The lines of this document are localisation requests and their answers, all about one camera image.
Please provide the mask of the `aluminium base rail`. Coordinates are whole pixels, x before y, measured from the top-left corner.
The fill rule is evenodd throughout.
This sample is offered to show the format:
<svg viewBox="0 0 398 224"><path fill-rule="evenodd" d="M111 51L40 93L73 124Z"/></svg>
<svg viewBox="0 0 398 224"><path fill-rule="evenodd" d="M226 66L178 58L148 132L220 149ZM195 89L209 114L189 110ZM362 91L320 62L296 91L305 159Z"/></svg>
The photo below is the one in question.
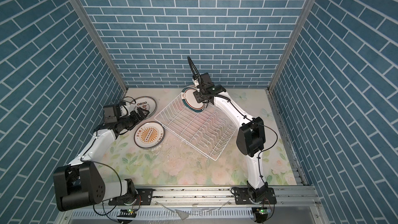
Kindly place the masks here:
<svg viewBox="0 0 398 224"><path fill-rule="evenodd" d="M327 224L328 219L313 186L271 186L259 203L247 189L232 186L139 187L135 206L84 207L63 212L57 224L257 224L252 208L268 207L264 224ZM121 209L136 209L135 218L117 218Z"/></svg>

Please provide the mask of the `left circuit board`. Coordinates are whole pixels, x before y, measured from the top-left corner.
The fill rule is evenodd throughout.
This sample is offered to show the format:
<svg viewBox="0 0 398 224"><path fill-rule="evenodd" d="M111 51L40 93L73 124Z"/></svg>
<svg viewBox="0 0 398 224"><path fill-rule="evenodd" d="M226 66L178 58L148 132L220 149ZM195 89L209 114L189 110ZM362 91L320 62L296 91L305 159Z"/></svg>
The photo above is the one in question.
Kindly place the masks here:
<svg viewBox="0 0 398 224"><path fill-rule="evenodd" d="M137 210L136 209L121 209L119 214L117 215L117 218L135 218L137 216Z"/></svg>

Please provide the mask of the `circuit board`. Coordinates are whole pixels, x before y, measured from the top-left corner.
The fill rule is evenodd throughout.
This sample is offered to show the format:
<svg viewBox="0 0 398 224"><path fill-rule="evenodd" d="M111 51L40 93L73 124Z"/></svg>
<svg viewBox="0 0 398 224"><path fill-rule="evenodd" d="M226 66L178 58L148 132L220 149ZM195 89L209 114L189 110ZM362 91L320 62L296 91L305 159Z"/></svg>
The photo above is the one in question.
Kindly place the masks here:
<svg viewBox="0 0 398 224"><path fill-rule="evenodd" d="M253 220L255 223L264 224L268 218L272 215L272 210L268 207L253 207Z"/></svg>
<svg viewBox="0 0 398 224"><path fill-rule="evenodd" d="M117 218L135 218L137 216L137 210L136 209L121 209L119 214L117 215Z"/></svg>

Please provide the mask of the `white wire dish rack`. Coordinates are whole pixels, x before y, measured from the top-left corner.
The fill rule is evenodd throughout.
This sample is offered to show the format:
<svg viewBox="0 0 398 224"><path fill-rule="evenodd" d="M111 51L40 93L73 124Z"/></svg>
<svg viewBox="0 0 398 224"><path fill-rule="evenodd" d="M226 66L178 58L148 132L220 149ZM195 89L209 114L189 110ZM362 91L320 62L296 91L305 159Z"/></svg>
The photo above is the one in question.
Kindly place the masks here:
<svg viewBox="0 0 398 224"><path fill-rule="evenodd" d="M216 161L237 131L235 123L220 109L202 112L186 107L178 95L155 120L205 157Z"/></svg>

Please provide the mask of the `large steam-logo green-red plate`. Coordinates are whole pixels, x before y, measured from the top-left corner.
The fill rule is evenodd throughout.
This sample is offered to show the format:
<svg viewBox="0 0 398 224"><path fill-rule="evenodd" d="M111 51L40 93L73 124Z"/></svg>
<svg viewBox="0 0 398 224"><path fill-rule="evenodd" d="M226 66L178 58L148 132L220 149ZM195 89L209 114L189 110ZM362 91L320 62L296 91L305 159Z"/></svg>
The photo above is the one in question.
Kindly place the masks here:
<svg viewBox="0 0 398 224"><path fill-rule="evenodd" d="M192 87L192 86L187 86L182 89L180 93L180 98L185 107L187 107L189 110L195 112L195 113L201 113L206 110L207 104L205 103L198 103L195 96L194 92L197 90Z"/></svg>

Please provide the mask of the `right circuit board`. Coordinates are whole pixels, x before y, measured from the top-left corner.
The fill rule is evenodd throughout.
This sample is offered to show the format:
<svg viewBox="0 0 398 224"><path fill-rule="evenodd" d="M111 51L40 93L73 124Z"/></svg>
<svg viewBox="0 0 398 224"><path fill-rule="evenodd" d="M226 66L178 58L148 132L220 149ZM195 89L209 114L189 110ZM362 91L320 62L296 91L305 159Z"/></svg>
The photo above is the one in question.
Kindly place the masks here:
<svg viewBox="0 0 398 224"><path fill-rule="evenodd" d="M272 210L268 207L253 207L253 220L255 223L264 224L268 218L272 215Z"/></svg>

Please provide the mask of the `small orange sunburst plate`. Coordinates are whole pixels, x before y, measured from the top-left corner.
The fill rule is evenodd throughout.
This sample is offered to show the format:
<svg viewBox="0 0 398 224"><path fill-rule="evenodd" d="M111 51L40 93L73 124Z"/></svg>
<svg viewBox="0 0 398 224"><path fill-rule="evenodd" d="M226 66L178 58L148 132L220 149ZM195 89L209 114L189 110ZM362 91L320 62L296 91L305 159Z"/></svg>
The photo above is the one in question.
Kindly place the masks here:
<svg viewBox="0 0 398 224"><path fill-rule="evenodd" d="M134 143L141 149L153 149L165 138L165 128L159 122L150 121L141 125L134 134Z"/></svg>

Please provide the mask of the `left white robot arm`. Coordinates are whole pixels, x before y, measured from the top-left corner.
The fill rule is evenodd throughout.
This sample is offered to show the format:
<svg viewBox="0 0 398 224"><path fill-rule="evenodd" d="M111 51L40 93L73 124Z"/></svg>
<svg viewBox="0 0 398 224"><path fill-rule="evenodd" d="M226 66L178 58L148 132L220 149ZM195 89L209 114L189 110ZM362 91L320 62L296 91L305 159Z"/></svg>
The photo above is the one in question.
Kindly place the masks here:
<svg viewBox="0 0 398 224"><path fill-rule="evenodd" d="M68 165L58 167L53 173L57 208L61 212L99 204L105 200L134 204L138 192L131 179L119 178L115 183L105 183L97 166L123 130L131 130L149 115L138 108L128 112L119 107L107 106L104 122L98 125L90 142Z"/></svg>

